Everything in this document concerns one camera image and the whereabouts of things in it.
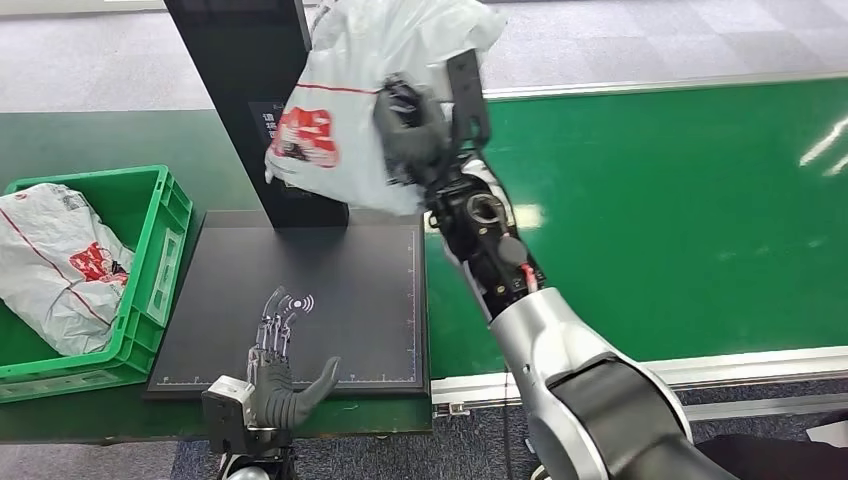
black cable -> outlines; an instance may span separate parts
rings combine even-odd
[[[504,459],[506,461],[506,477],[508,480],[514,480],[512,472],[512,454],[510,453],[510,435],[509,435],[509,397],[507,389],[509,388],[509,367],[504,363],[504,404],[503,404],[503,439],[504,439]]]

gray carpet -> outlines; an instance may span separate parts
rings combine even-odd
[[[730,433],[805,441],[805,430],[828,416],[697,422],[692,428],[696,442]],[[298,440],[298,474],[303,480],[527,479],[537,466],[524,443],[527,426],[521,407],[438,418],[433,427],[426,435]],[[211,480],[219,461],[204,441],[0,446],[0,479]]]

black glove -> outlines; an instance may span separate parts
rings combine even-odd
[[[281,430],[294,430],[300,426],[315,406],[335,388],[340,360],[339,357],[327,360],[321,376],[306,390],[295,393],[288,359],[260,352],[253,394],[257,425]]]

green plastic crate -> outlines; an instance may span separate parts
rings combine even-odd
[[[0,302],[0,403],[147,380],[168,323],[192,202],[165,166],[19,180],[13,193],[57,183],[85,195],[135,252],[103,351],[62,357]]]

white plastic bag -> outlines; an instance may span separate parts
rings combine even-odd
[[[109,342],[132,259],[79,192],[0,197],[0,299],[62,355]]]
[[[266,180],[353,205],[416,212],[418,187],[386,171],[372,120],[375,93],[398,72],[417,84],[443,84],[432,65],[471,48],[486,52],[505,25],[476,0],[337,1],[316,23],[306,68],[265,155]]]

